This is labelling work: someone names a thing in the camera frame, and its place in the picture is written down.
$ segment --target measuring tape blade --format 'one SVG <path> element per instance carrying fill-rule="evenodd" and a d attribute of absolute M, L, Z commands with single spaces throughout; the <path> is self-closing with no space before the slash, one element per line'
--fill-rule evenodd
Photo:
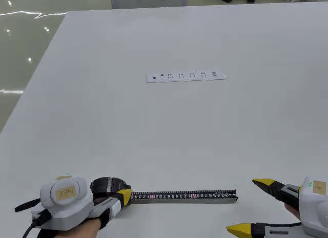
<path fill-rule="evenodd" d="M 236 189 L 132 192 L 129 203 L 233 203 Z"/>

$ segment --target handwritten label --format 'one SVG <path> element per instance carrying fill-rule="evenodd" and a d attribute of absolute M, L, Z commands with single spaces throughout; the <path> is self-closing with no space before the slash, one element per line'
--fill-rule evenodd
<path fill-rule="evenodd" d="M 66 188 L 61 188 L 56 190 L 57 201 L 64 201 L 69 198 L 76 197 L 76 189 L 75 186 L 68 186 Z"/>
<path fill-rule="evenodd" d="M 321 181 L 313 181 L 313 193 L 318 193 L 322 195 L 327 194 L 327 187 L 326 187 L 326 182 L 321 182 Z"/>

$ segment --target white table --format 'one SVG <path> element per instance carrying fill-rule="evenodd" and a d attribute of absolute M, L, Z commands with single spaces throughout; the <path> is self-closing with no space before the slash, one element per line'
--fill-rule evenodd
<path fill-rule="evenodd" d="M 68 13 L 0 135 L 2 236 L 23 235 L 30 213 L 13 207 L 64 173 L 135 190 L 238 189 L 236 204 L 129 206 L 99 237 L 230 237 L 229 224 L 296 221 L 251 180 L 327 177 L 327 13 L 327 3 Z M 146 84 L 158 70 L 211 68 L 227 79 Z"/>

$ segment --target power strip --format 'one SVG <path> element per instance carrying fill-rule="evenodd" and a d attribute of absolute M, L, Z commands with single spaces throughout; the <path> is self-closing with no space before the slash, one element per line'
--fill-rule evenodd
<path fill-rule="evenodd" d="M 226 75 L 224 73 L 218 72 L 217 70 L 181 71 L 181 72 L 169 72 L 169 73 L 147 75 L 147 83 L 222 80 L 222 79 L 226 79 Z"/>

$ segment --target glossy floor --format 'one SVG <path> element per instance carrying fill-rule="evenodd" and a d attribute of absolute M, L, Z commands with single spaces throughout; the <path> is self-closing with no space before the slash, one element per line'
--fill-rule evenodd
<path fill-rule="evenodd" d="M 257 0 L 280 3 L 284 0 Z M 246 0 L 233 0 L 244 4 Z M 189 0 L 189 5 L 221 5 L 220 0 Z M 0 131 L 71 10 L 111 9 L 110 0 L 0 0 Z"/>

